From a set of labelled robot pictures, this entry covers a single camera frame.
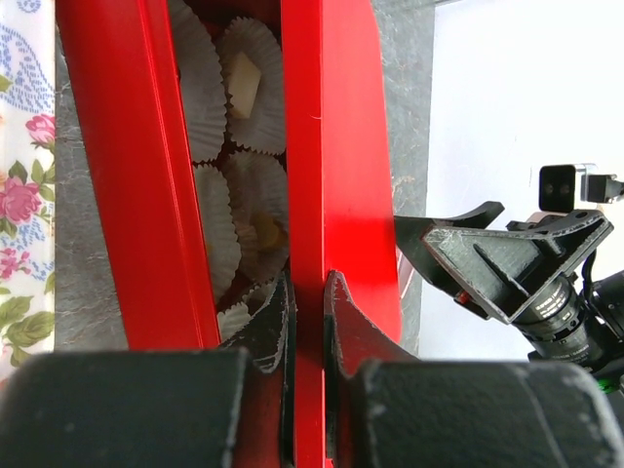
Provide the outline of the floral serving tray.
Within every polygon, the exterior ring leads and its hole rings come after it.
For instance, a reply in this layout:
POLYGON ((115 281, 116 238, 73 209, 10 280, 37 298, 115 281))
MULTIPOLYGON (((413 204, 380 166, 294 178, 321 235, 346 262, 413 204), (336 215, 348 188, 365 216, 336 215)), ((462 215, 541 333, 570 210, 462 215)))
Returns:
POLYGON ((1 375, 55 346, 56 5, 1 4, 1 375))

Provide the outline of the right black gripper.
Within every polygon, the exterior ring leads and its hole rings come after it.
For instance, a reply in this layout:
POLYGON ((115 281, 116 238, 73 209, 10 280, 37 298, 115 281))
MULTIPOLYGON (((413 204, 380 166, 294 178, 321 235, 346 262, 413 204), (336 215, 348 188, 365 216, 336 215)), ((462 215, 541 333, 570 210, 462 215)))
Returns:
POLYGON ((614 227, 596 210, 547 214, 491 230, 485 202, 453 218, 394 218, 396 243, 429 284, 464 308, 512 324, 532 360, 573 363, 615 387, 623 374, 623 273, 596 280, 598 247, 614 227))

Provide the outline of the white bar chocolate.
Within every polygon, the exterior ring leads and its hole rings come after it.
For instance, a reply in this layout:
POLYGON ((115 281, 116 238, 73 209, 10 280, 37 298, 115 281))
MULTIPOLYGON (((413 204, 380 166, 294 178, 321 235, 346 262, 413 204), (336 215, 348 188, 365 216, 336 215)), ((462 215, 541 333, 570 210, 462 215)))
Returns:
POLYGON ((245 53, 239 52, 231 60, 227 88, 235 118, 246 120, 251 117, 261 75, 260 69, 245 53))

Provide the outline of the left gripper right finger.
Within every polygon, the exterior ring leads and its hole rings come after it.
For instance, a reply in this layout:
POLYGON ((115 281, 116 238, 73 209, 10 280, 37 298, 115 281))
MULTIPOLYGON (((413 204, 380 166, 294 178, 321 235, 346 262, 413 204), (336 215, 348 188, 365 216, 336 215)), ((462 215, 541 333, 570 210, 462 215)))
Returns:
POLYGON ((572 364, 425 362, 324 292, 327 453, 337 467, 619 467, 623 433, 572 364))

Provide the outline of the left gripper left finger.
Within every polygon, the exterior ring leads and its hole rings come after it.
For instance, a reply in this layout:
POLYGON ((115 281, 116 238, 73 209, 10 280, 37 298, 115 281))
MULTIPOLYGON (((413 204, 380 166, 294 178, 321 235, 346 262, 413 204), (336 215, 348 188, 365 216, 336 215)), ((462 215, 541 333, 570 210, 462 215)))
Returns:
POLYGON ((217 348, 30 359, 1 402, 2 465, 292 466, 294 312, 281 275, 217 348))

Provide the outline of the cream oval chocolate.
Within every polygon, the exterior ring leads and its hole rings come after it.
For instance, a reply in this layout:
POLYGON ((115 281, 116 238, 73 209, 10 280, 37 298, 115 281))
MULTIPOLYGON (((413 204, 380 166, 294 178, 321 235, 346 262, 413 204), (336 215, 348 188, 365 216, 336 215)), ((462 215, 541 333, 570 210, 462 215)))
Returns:
POLYGON ((288 234, 271 214, 256 212, 252 216, 252 224, 256 232, 257 246, 261 252, 273 252, 288 243, 288 234))

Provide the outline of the red chocolate box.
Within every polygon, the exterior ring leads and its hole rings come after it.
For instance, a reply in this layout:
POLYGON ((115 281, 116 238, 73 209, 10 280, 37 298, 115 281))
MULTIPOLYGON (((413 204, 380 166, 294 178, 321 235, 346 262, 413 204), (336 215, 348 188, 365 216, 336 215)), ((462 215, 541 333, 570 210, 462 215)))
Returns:
POLYGON ((167 4, 56 15, 129 346, 219 343, 167 4))

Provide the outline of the red box lid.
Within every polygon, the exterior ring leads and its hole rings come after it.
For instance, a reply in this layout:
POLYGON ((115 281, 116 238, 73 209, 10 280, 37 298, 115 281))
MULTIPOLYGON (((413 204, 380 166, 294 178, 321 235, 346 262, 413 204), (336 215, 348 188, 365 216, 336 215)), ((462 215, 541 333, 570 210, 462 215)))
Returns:
POLYGON ((379 31, 368 1, 285 1, 294 462, 326 463, 323 296, 341 272, 389 337, 402 332, 379 31))

